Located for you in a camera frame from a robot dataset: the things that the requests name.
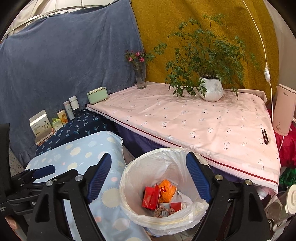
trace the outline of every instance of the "red cloth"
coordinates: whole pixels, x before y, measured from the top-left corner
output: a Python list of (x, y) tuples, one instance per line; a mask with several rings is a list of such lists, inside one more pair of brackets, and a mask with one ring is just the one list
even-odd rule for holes
[[(282, 167), (296, 168), (296, 128), (292, 122), (290, 128), (292, 131), (289, 131), (288, 135), (284, 137), (283, 145), (279, 151), (279, 159)], [(276, 136), (276, 145), (279, 149), (283, 136), (276, 132), (274, 134)]]

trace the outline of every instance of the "white plastic bag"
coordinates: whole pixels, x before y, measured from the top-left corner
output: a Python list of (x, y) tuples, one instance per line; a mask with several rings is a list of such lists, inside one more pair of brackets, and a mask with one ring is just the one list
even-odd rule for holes
[[(124, 170), (120, 186), (120, 206), (134, 223), (146, 228), (154, 236), (172, 235), (193, 228), (205, 215), (208, 204), (201, 199), (186, 167), (185, 148), (162, 148), (150, 151), (134, 161)], [(201, 163), (206, 160), (195, 154)], [(146, 186), (167, 179), (177, 190), (188, 196), (192, 204), (166, 217), (151, 217), (151, 211), (142, 208)]]

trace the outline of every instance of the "pink dot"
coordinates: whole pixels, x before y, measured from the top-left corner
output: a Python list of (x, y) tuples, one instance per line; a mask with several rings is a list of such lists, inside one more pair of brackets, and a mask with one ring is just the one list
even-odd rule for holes
[(102, 218), (101, 217), (95, 217), (94, 220), (96, 221), (96, 223), (99, 223), (102, 221)]

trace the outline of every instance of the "gray-blue fabric backdrop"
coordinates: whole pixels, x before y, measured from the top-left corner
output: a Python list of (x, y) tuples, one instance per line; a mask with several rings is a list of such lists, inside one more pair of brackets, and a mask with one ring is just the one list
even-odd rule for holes
[(63, 102), (104, 86), (109, 93), (135, 83), (127, 50), (142, 50), (129, 0), (40, 19), (0, 44), (0, 123), (10, 123), (11, 150), (24, 165), (36, 145), (29, 118), (50, 120)]

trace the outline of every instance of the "red packaging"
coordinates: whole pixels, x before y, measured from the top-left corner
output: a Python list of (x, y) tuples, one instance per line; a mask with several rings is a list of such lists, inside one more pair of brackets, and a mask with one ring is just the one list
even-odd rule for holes
[(160, 188), (157, 184), (155, 185), (154, 188), (146, 187), (143, 202), (142, 202), (142, 207), (150, 210), (157, 209), (159, 196), (160, 196)]
[(170, 208), (174, 209), (175, 212), (177, 212), (182, 209), (182, 203), (181, 202), (171, 202)]

